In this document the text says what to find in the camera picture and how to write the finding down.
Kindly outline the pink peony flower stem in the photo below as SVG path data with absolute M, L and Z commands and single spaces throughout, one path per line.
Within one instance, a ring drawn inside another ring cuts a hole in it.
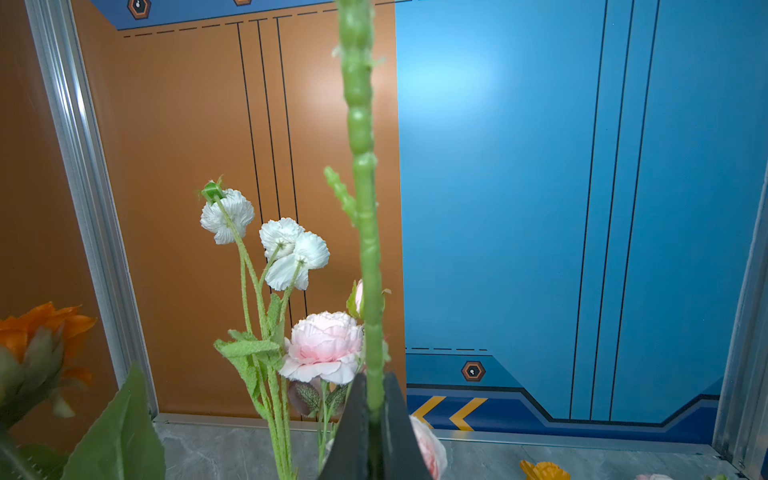
M 358 315 L 362 313 L 363 289 L 362 280 L 354 283 L 352 298 Z M 280 375 L 303 383 L 320 380 L 345 386 L 352 382 L 363 358 L 364 333 L 363 326 L 357 324 L 358 315 L 322 312 L 301 320 L 285 340 Z M 445 447 L 424 422 L 413 415 L 409 419 L 432 479 L 441 479 L 448 466 Z

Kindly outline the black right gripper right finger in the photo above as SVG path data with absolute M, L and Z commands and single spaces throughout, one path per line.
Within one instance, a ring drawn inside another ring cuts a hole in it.
M 381 410 L 383 478 L 431 479 L 409 418 L 406 401 L 393 373 L 385 374 L 384 395 Z

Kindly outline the orange gerbera flower stem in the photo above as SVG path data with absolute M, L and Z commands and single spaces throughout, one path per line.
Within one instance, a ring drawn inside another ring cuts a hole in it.
M 86 368 L 70 361 L 94 318 L 77 307 L 39 305 L 1 322 L 1 476 L 4 479 L 162 479 L 164 447 L 148 409 L 146 380 L 131 366 L 127 379 L 70 454 L 47 445 L 20 445 L 11 428 L 41 403 L 71 418 L 62 391 L 85 389 Z

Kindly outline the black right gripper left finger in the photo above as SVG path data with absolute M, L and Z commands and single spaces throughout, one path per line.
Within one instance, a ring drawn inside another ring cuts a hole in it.
M 366 376 L 357 374 L 319 480 L 368 478 L 369 409 L 366 392 Z

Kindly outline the white rose flower stem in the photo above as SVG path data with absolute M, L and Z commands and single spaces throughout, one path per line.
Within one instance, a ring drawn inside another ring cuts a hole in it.
M 373 87 L 375 62 L 374 8 L 370 1 L 336 3 L 343 79 L 343 96 L 348 107 L 347 131 L 353 156 L 355 194 L 350 195 L 339 175 L 328 167 L 324 174 L 340 201 L 342 210 L 359 233 L 363 313 L 366 338 L 367 405 L 370 422 L 381 423 L 385 404 L 384 335 L 382 315 L 381 249 L 376 198 L 377 158 L 374 153 Z

